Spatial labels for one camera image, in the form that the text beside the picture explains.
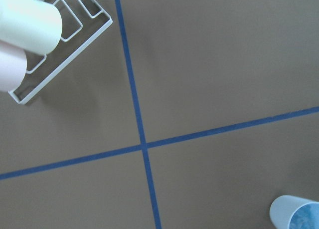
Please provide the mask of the light blue plastic cup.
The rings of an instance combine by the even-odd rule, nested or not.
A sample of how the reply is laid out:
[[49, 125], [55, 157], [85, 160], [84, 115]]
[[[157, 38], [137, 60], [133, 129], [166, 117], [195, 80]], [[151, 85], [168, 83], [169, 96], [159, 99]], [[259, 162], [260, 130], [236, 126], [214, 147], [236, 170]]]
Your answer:
[[276, 198], [270, 206], [269, 216], [277, 229], [317, 229], [319, 203], [291, 195]]

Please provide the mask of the pale pink cup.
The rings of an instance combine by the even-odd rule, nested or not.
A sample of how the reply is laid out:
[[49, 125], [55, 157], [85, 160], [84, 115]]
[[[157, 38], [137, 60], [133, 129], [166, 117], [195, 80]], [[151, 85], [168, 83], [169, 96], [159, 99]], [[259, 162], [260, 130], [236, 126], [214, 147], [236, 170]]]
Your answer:
[[27, 69], [26, 54], [23, 49], [6, 42], [0, 42], [0, 90], [2, 92], [17, 89]]

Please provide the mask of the mint green cup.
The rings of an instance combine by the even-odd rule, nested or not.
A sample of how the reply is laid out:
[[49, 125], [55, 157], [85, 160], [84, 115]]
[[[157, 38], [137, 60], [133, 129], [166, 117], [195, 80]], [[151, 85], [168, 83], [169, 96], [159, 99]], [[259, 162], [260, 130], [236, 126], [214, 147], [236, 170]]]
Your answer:
[[62, 35], [62, 18], [40, 0], [0, 0], [0, 39], [42, 55], [51, 53]]

